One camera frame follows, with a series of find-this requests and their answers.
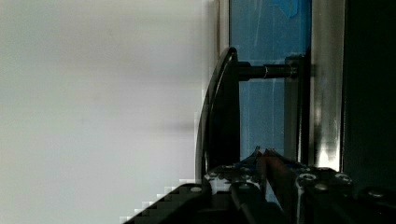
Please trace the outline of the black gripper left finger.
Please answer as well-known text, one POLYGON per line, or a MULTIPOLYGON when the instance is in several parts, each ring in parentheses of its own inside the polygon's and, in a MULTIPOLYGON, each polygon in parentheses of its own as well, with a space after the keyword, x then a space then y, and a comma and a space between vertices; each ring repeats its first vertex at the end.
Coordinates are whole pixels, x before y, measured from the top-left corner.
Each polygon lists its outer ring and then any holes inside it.
POLYGON ((245 159, 232 165, 220 165, 208 171, 203 177, 203 186, 210 190, 211 217, 217 217, 213 224, 259 224, 259 212, 265 203, 263 178, 257 172, 256 164, 262 155, 257 146, 245 159))

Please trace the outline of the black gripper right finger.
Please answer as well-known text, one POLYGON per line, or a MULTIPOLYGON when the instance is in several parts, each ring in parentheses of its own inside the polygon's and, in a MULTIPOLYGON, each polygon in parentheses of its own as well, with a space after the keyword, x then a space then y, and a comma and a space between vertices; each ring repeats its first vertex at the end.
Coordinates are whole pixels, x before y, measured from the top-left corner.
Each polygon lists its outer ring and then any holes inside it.
POLYGON ((290 224, 396 224, 393 190, 358 189, 345 173, 304 165, 272 148, 262 164, 290 224))

